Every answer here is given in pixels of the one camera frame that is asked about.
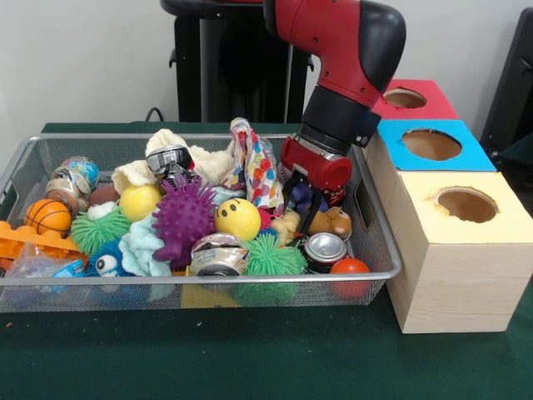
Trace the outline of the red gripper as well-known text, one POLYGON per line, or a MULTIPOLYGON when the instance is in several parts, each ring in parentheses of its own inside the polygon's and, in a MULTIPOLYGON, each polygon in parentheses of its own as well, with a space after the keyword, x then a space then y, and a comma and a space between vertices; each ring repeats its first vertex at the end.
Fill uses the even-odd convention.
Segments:
POLYGON ((351 160, 301 136, 290 136, 281 146, 281 163, 291 171, 282 189, 284 208, 298 207, 311 199, 301 214, 300 233, 307 234, 321 206, 321 191, 337 190, 350 180, 351 160))

